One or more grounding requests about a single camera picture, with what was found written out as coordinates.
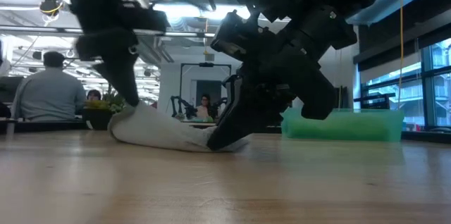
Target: gray shirt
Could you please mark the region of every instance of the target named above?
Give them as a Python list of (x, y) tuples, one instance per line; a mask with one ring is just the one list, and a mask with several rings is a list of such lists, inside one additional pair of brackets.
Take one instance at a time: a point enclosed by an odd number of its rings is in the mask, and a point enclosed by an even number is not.
[(46, 68), (21, 82), (12, 115), (31, 121), (72, 120), (85, 100), (81, 81), (60, 68)]

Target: potted plant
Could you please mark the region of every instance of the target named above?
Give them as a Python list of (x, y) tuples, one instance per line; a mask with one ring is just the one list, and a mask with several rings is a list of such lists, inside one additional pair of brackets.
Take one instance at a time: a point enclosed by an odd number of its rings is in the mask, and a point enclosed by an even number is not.
[(109, 85), (108, 92), (104, 94), (101, 101), (86, 101), (82, 117), (89, 128), (106, 130), (113, 114), (121, 112), (124, 107), (124, 98)]

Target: green container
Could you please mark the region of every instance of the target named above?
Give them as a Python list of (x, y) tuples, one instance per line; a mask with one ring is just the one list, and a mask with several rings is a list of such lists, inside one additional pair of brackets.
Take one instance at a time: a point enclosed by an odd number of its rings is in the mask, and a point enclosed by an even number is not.
[(327, 139), (398, 142), (401, 140), (402, 111), (334, 110), (325, 120), (301, 117), (300, 108), (282, 113), (282, 134), (293, 139)]

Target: white sock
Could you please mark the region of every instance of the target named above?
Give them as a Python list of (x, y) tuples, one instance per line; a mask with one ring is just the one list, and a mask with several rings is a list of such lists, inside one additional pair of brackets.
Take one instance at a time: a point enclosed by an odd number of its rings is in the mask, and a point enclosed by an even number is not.
[[(114, 115), (109, 124), (109, 132), (122, 142), (199, 152), (211, 151), (206, 143), (214, 129), (195, 129), (143, 102)], [(248, 140), (240, 139), (220, 151), (235, 151), (247, 143)]]

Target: table surface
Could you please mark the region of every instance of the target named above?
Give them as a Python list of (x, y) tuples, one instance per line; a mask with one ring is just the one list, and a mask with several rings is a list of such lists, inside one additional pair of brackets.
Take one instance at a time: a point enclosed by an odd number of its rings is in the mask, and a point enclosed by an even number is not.
[(251, 138), (193, 154), (16, 134), (0, 140), (1, 223), (451, 223), (447, 145)]

